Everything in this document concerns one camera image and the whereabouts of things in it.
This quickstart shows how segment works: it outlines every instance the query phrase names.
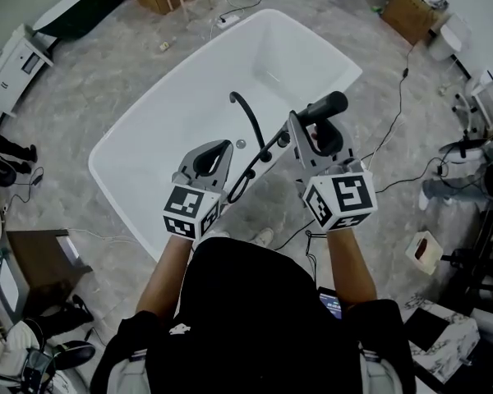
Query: power strip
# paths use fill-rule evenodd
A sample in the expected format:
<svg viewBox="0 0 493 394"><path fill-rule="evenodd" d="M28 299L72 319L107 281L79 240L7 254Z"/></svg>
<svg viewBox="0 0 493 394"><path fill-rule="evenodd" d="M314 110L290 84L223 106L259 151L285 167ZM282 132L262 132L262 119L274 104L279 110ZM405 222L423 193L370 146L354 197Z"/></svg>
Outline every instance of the power strip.
<svg viewBox="0 0 493 394"><path fill-rule="evenodd" d="M237 23L238 21L239 21L239 16L231 15L229 17L225 17L224 22L221 21L221 18L218 18L216 25L221 30L226 30L227 28L232 26L234 23Z"/></svg>

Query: smartphone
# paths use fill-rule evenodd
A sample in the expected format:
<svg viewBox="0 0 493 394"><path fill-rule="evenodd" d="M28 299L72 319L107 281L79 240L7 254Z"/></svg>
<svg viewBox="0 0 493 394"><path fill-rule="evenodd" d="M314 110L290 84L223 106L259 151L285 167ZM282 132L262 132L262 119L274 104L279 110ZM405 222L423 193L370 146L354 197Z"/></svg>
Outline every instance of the smartphone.
<svg viewBox="0 0 493 394"><path fill-rule="evenodd" d="M339 304L339 299L336 296L336 291L327 289L326 287L320 287L318 289L320 294L320 300L323 305L330 311L330 313L337 319L342 319L342 307Z"/></svg>

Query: white bathtub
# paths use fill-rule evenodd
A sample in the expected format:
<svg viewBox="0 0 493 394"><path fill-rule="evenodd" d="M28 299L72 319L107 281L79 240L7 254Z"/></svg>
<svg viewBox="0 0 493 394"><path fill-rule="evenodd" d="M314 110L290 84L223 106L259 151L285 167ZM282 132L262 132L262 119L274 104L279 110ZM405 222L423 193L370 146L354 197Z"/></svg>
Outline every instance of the white bathtub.
<svg viewBox="0 0 493 394"><path fill-rule="evenodd" d="M266 142L289 111L344 91L361 73L305 26L279 11L259 11L193 53L128 109L92 150L91 174L136 239L159 259L168 240L161 213L184 155L211 140L234 146L245 140L245 149L234 148L230 190L259 151L247 115L229 102L231 91L250 104ZM283 150L275 152L264 170Z"/></svg>

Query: marble floor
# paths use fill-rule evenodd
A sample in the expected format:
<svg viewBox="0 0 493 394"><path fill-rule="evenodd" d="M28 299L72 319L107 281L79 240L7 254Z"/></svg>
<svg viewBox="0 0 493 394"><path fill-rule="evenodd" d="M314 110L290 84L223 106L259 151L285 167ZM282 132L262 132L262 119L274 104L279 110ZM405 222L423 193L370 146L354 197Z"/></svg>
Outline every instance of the marble floor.
<svg viewBox="0 0 493 394"><path fill-rule="evenodd" d="M254 1L230 0L236 5ZM263 0L242 14L244 18L267 7L283 11L363 69L347 91L349 109L343 115L361 157L380 143L399 111L399 81L410 49L371 10L384 4L385 0ZM31 201L23 204L16 199L10 207L7 229L65 227L101 236L131 237L89 173L90 151L147 89L209 41L214 19L230 8L225 0L214 0L211 11L206 0L191 2L187 24L181 11L160 16L135 0L126 0L84 38L59 43L53 51L54 68L39 75L16 109L18 118L8 119L2 128L9 139L36 144L39 165L44 167L44 180L33 190ZM220 32L212 30L214 36ZM171 45L164 53L159 49L163 41ZM440 146L461 137L461 127L450 110L453 92L445 97L437 94L440 84L460 83L461 75L450 62L433 62L424 43L414 48L409 76L403 83L401 126L372 163L377 190L392 181L420 175ZM219 226L242 240L249 240L263 227L272 227L275 239L271 247L283 244L311 220L292 183L296 167L292 157L284 158L233 206ZM461 173L463 170L455 167L450 175ZM378 195L378 212L355 231L380 296L399 302L415 292L437 296L449 275L444 264L433 276L414 268L404 255L414 233L430 230L450 253L462 244L477 216L474 205L457 203L450 207L433 203L423 213L417 209L419 188L419 182L409 182ZM0 189L0 206L16 190L24 195L25 187ZM310 229L318 231L315 224ZM121 319L133 314L154 260L136 243L102 240L83 231L72 231L71 237L94 269L76 292L92 310L94 325L107 341ZM311 271L305 245L301 232L282 252ZM311 252L317 257L318 284L332 287L325 240L314 240ZM81 331L77 330L76 337L84 334ZM102 350L95 336L91 341ZM86 380L98 358L81 367Z"/></svg>

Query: person's leg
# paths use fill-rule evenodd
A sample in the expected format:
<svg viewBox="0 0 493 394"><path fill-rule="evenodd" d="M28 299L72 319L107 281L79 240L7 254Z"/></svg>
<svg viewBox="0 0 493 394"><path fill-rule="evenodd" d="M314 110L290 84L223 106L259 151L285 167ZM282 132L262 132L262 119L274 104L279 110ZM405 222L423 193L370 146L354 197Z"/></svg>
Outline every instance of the person's leg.
<svg viewBox="0 0 493 394"><path fill-rule="evenodd" d="M42 334L44 334L45 341L58 334L70 332L82 324L91 323L94 318L90 311L85 307L84 301L76 295L73 297L73 301L77 306L67 304L66 307L53 315L49 315L48 317L28 318L25 322L28 323L28 321L31 321L32 323L35 323Z"/></svg>
<svg viewBox="0 0 493 394"><path fill-rule="evenodd" d="M9 163L13 167L13 169L20 174L31 174L31 167L27 162L18 163L10 160L7 160L6 162Z"/></svg>
<svg viewBox="0 0 493 394"><path fill-rule="evenodd" d="M464 178L423 181L419 199L420 209L425 210L429 200L435 197L473 202L491 200L484 188L483 179L478 174Z"/></svg>
<svg viewBox="0 0 493 394"><path fill-rule="evenodd" d="M262 246L266 248L269 246L270 242L274 239L274 231L269 227L266 227L262 231L260 231L254 238L252 238L249 242L251 244Z"/></svg>
<svg viewBox="0 0 493 394"><path fill-rule="evenodd" d="M12 143L3 135L0 135L0 153L8 154L25 161L36 162L36 148L31 145L29 148L23 148L16 143Z"/></svg>

